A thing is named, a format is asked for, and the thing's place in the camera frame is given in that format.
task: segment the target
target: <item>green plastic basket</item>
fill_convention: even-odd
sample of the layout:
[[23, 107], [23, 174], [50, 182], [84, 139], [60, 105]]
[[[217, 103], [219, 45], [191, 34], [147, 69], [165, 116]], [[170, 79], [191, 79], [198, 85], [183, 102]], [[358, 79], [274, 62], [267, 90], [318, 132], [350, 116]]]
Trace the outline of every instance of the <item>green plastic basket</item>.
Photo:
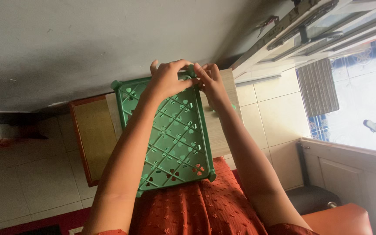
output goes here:
[[[190, 79], [190, 72], [178, 74]], [[114, 81], [123, 129], [131, 118], [152, 77], [127, 82]], [[208, 178], [216, 178], [210, 142], [198, 86], [165, 99], [156, 111], [150, 133], [143, 173], [137, 197], [143, 191], [155, 190]]]

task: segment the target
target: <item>forearm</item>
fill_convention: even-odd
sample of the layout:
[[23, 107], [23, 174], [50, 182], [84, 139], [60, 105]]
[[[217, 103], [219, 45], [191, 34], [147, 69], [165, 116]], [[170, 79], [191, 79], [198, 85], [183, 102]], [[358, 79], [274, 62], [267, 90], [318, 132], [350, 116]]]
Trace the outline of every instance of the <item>forearm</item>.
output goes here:
[[248, 195], [253, 197], [282, 190], [271, 163], [252, 139], [228, 99], [216, 106], [224, 135]]
[[85, 234], [117, 228], [128, 232], [157, 107], [158, 102], [142, 97], [135, 108], [104, 168]]

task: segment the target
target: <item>gray wall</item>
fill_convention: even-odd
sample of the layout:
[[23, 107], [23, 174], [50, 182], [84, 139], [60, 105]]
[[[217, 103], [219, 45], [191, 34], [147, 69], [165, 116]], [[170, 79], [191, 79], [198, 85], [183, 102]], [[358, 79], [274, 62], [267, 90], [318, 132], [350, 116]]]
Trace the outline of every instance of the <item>gray wall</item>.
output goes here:
[[238, 53], [228, 48], [259, 3], [0, 0], [0, 111], [111, 92], [115, 79], [148, 76], [154, 59], [204, 63]]

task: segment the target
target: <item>orange dress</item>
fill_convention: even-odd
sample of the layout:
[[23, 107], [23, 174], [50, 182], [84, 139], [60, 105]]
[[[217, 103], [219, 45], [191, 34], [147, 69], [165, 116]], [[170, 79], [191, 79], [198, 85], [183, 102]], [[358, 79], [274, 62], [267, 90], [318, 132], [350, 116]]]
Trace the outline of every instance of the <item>orange dress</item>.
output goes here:
[[[129, 234], [316, 235], [278, 224], [265, 229], [223, 157], [213, 159], [217, 178], [145, 191], [136, 199]], [[121, 230], [100, 235], [124, 235]]]

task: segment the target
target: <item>right hand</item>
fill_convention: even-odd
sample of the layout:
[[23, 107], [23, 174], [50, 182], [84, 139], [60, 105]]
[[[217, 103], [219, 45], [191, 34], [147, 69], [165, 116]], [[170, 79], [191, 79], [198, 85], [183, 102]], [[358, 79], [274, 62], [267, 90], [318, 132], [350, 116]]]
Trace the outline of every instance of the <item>right hand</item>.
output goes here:
[[198, 63], [195, 63], [194, 71], [200, 78], [198, 86], [206, 94], [208, 104], [212, 109], [218, 111], [219, 107], [224, 105], [231, 106], [216, 64], [205, 64], [201, 67]]

